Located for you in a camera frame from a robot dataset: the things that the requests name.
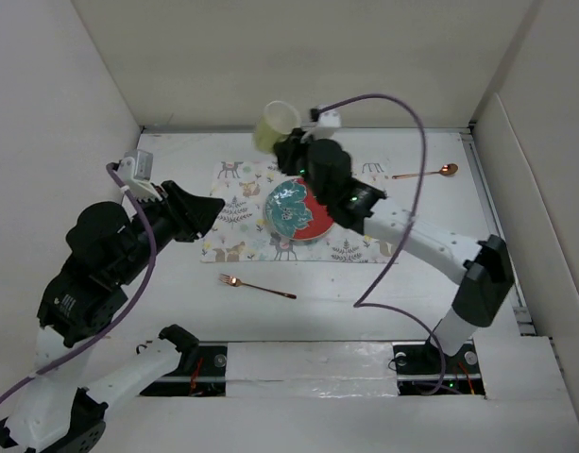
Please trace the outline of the yellow translucent mug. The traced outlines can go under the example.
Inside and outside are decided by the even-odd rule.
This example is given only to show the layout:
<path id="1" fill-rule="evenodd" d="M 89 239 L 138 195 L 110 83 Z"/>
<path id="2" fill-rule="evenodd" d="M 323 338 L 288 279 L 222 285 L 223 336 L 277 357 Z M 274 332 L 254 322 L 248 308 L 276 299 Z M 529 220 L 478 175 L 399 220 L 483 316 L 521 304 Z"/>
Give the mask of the yellow translucent mug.
<path id="1" fill-rule="evenodd" d="M 301 116 L 295 107 L 281 100 L 268 103 L 252 134 L 255 149 L 272 153 L 274 144 L 284 141 L 300 125 Z"/>

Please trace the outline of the patterned animal print cloth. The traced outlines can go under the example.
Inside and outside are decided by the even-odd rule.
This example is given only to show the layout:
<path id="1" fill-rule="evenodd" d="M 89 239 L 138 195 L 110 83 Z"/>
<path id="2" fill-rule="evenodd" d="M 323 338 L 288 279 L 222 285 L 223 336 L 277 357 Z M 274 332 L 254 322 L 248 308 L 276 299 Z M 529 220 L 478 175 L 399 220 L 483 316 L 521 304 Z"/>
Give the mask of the patterned animal print cloth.
<path id="1" fill-rule="evenodd" d="M 203 262 L 330 261 L 385 263 L 394 247 L 361 236 L 336 224 L 321 239 L 284 242 L 268 228 L 263 217 L 266 196 L 278 184 L 295 176 L 278 171 L 274 160 L 229 161 L 214 167 L 211 195 L 225 207 L 203 240 Z"/>

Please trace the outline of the red and teal plate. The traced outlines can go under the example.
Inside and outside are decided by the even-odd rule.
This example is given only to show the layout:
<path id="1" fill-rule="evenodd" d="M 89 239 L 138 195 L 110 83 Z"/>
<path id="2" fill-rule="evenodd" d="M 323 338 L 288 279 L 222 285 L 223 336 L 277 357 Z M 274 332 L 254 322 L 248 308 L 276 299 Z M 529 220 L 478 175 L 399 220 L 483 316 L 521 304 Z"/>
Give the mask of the red and teal plate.
<path id="1" fill-rule="evenodd" d="M 334 225 L 302 178 L 287 179 L 272 189 L 264 201 L 263 217 L 270 231 L 286 243 L 321 239 Z"/>

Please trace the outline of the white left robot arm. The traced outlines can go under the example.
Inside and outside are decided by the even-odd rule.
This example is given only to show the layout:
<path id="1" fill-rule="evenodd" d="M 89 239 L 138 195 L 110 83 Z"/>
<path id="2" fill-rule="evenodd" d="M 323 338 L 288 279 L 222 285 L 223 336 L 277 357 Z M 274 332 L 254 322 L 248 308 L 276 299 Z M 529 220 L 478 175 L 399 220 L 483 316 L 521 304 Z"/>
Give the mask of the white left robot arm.
<path id="1" fill-rule="evenodd" d="M 225 203 L 199 197 L 168 180 L 157 198 L 139 201 L 134 216 L 106 201 L 80 213 L 67 233 L 71 254 L 47 285 L 38 309 L 36 371 L 13 386 L 22 393 L 0 420 L 0 446 L 24 452 L 88 452 L 113 412 L 158 378 L 191 372 L 199 340 L 178 325 L 125 366 L 91 384 L 80 379 L 92 346 L 137 301 L 124 286 L 148 282 L 154 260 L 170 242 L 191 243 L 213 226 Z"/>

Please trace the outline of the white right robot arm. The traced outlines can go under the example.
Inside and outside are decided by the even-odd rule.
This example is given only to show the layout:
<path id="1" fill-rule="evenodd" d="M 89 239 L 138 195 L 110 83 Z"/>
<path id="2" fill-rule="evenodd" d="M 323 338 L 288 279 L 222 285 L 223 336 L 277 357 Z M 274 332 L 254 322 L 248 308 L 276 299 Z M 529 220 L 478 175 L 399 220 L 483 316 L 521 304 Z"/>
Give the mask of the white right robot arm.
<path id="1" fill-rule="evenodd" d="M 505 241 L 497 235 L 475 240 L 419 220 L 384 191 L 353 177 L 350 155 L 332 139 L 308 139 L 296 129 L 273 152 L 279 170 L 301 177 L 336 224 L 391 243 L 457 284 L 451 307 L 423 348 L 432 370 L 454 365 L 462 345 L 493 323 L 514 284 Z"/>

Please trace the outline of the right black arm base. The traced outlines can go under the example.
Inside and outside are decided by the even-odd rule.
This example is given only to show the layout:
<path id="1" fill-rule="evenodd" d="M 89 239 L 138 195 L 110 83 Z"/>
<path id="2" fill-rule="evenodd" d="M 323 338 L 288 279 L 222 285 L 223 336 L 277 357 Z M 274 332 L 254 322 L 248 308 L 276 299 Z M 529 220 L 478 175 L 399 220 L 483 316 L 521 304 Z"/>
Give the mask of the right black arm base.
<path id="1" fill-rule="evenodd" d="M 485 396 L 480 363 L 472 340 L 465 342 L 441 365 L 439 352 L 424 342 L 393 344 L 388 368 L 396 373 L 399 396 L 479 395 Z"/>

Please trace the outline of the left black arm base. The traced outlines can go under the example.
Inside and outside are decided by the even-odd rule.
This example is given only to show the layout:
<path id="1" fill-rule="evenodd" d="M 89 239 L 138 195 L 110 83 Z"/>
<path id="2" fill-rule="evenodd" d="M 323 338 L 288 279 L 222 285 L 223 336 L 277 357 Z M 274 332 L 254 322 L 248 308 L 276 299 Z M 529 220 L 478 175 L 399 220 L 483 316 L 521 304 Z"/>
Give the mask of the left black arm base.
<path id="1" fill-rule="evenodd" d="M 227 344 L 201 344 L 192 359 L 183 355 L 177 369 L 151 383 L 140 392 L 140 396 L 225 396 L 227 364 Z"/>

